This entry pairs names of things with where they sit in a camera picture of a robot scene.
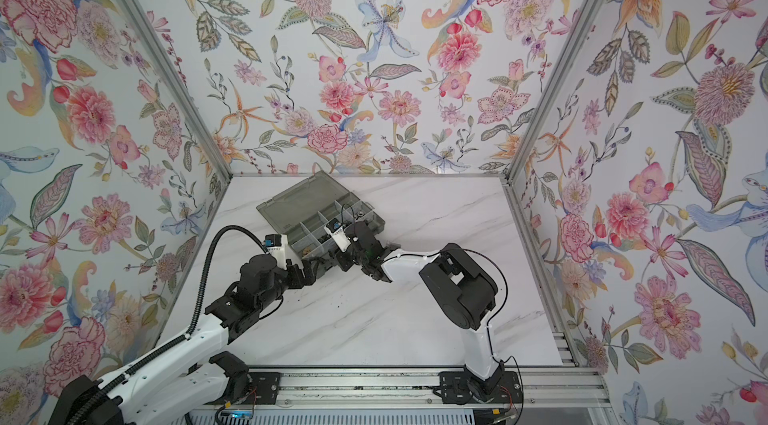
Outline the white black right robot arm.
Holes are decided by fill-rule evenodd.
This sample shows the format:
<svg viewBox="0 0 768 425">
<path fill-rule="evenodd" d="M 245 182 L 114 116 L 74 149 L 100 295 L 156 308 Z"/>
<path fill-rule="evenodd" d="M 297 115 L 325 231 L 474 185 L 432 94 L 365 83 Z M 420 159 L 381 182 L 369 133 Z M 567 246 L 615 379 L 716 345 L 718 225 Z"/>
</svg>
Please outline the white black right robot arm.
<svg viewBox="0 0 768 425">
<path fill-rule="evenodd" d="M 488 317 L 496 306 L 498 286 L 468 249 L 456 243 L 433 252 L 385 246 L 365 221 L 345 225 L 334 219 L 324 230 L 338 248 L 336 259 L 342 269 L 358 266 L 376 281 L 423 284 L 447 319 L 461 330 L 469 376 L 484 390 L 498 384 L 504 366 L 492 351 Z"/>
</svg>

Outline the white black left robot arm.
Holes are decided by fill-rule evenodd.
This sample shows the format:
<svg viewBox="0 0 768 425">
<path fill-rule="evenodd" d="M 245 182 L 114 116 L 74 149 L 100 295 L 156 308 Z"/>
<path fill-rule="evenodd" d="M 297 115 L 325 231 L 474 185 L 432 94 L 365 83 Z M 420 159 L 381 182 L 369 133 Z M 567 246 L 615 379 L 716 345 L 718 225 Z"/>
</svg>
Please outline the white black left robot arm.
<svg viewBox="0 0 768 425">
<path fill-rule="evenodd" d="M 309 267 L 262 254 L 206 307 L 191 330 L 100 379 L 82 375 L 61 392 L 53 424 L 167 424 L 208 403 L 234 405 L 258 386 L 228 346 L 260 320 L 289 289 L 313 284 Z"/>
</svg>

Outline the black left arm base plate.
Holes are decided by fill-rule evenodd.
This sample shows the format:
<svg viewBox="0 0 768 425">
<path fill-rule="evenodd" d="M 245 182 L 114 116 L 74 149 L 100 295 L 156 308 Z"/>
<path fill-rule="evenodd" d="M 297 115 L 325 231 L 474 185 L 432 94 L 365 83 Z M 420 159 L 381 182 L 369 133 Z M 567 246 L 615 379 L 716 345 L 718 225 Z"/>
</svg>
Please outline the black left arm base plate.
<svg viewBox="0 0 768 425">
<path fill-rule="evenodd" d="M 275 405 L 281 378 L 279 372 L 250 372 L 249 388 L 242 403 L 251 406 Z"/>
</svg>

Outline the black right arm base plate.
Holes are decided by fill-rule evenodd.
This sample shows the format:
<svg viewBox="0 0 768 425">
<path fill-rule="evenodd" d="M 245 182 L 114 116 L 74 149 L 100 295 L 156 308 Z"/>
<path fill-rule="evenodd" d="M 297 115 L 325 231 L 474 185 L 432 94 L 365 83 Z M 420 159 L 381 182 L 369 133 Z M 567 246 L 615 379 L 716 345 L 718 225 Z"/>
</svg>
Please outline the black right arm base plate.
<svg viewBox="0 0 768 425">
<path fill-rule="evenodd" d="M 506 404 L 523 403 L 523 386 L 514 371 L 498 368 L 490 378 L 480 379 L 468 369 L 443 371 L 438 374 L 437 393 L 444 404 Z"/>
</svg>

